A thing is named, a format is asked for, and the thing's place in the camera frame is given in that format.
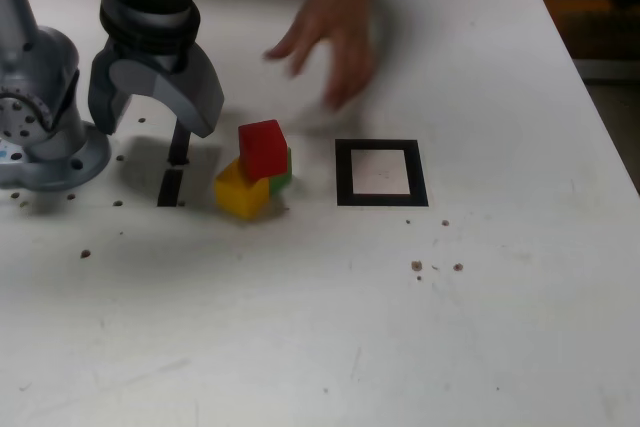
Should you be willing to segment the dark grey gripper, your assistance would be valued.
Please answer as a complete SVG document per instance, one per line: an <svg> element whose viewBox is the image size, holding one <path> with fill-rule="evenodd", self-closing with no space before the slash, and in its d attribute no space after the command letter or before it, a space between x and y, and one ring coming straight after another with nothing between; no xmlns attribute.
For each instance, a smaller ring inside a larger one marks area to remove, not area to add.
<svg viewBox="0 0 640 427"><path fill-rule="evenodd" d="M142 43L109 33L92 62L89 82L88 107L96 128L114 134L131 95L138 95L165 105L198 137L211 135L224 94L209 57L195 44L197 33Z"/></svg>

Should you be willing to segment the person's hand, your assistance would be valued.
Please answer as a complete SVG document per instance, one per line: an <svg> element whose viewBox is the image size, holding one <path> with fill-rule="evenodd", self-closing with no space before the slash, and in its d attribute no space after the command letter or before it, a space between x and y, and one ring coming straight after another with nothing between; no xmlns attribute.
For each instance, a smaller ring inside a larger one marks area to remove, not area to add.
<svg viewBox="0 0 640 427"><path fill-rule="evenodd" d="M338 110L360 94L373 75L370 8L371 0L306 0L283 38L265 52L265 58L287 59L290 74L297 76L314 47L328 42L331 63L323 101Z"/></svg>

